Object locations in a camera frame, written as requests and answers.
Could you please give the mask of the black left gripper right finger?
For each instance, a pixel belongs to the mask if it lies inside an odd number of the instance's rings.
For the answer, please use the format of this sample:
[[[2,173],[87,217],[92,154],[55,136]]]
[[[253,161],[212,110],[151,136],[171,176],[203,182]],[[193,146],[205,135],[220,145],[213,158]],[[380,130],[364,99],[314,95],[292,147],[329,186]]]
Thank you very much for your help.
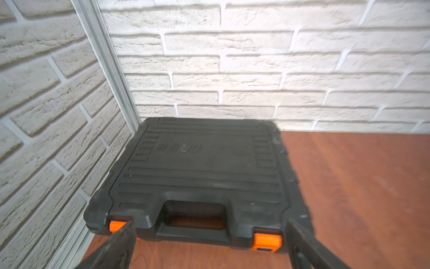
[[[286,244],[293,269],[350,269],[295,219],[286,225]]]

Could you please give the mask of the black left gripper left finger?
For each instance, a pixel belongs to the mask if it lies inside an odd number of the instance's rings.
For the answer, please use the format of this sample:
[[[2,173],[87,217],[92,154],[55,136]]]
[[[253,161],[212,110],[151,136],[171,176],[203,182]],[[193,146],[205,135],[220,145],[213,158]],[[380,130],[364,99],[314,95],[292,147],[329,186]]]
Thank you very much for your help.
[[[133,256],[137,233],[134,221],[129,221],[79,263],[75,269],[128,269]]]

